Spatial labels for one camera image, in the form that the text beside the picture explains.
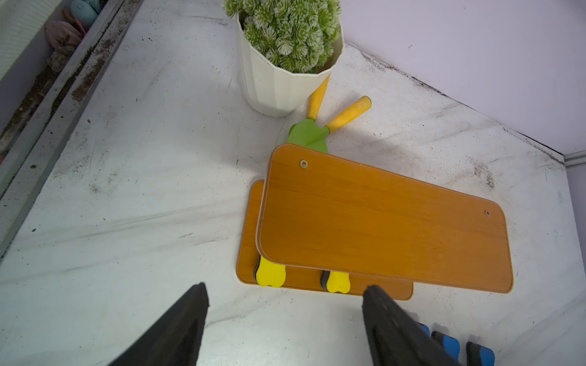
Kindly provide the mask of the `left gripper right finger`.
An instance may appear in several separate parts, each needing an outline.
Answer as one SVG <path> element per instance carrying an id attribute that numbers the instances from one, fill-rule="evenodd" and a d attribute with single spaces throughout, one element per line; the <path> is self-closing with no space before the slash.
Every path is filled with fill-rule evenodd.
<path id="1" fill-rule="evenodd" d="M 363 319 L 374 365 L 458 364 L 379 286 L 363 294 Z"/>

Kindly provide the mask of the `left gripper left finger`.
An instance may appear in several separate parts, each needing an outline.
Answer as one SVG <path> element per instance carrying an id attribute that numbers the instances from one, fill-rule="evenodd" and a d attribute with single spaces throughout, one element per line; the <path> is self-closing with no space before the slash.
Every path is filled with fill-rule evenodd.
<path id="1" fill-rule="evenodd" d="M 202 282 L 191 286 L 151 328 L 111 364 L 197 364 L 208 307 L 205 284 Z"/>

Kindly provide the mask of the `blue eraser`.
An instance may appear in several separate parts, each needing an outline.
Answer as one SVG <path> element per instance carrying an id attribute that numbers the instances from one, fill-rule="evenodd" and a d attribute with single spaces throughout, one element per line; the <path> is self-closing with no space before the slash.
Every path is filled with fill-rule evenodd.
<path id="1" fill-rule="evenodd" d="M 491 349 L 473 342 L 467 342 L 465 349 L 468 366 L 495 365 L 495 354 Z"/>
<path id="2" fill-rule="evenodd" d="M 430 329 L 428 326 L 422 323 L 418 323 L 419 327 L 426 333 L 427 337 L 430 337 Z"/>
<path id="3" fill-rule="evenodd" d="M 447 352 L 449 356 L 454 358 L 456 361 L 459 361 L 461 346 L 457 339 L 439 331 L 433 331 L 431 333 L 431 337 Z"/>

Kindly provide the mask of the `yellow eraser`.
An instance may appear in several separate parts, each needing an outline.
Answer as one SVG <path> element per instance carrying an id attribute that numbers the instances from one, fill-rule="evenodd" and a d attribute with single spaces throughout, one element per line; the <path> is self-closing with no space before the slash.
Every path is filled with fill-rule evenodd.
<path id="1" fill-rule="evenodd" d="M 349 274 L 338 271 L 322 271 L 320 285 L 330 293 L 348 294 L 351 289 Z"/>
<path id="2" fill-rule="evenodd" d="M 286 280 L 286 267 L 260 256 L 253 276 L 262 287 L 280 288 Z"/>

